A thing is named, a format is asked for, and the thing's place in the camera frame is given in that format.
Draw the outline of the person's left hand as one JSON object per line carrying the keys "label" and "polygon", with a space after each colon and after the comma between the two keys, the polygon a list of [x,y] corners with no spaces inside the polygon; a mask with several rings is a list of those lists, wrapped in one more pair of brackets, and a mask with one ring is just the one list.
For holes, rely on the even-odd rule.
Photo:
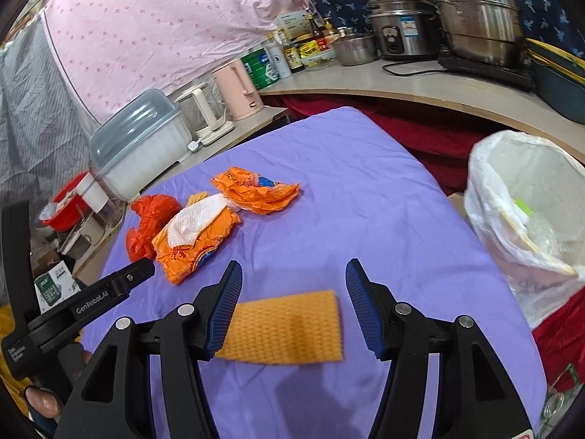
{"label": "person's left hand", "polygon": [[65,361],[65,367],[58,357],[50,358],[33,379],[33,385],[25,390],[29,406],[39,416],[60,421],[64,405],[73,387],[81,377],[85,366],[91,359],[87,351],[74,348],[72,358]]}

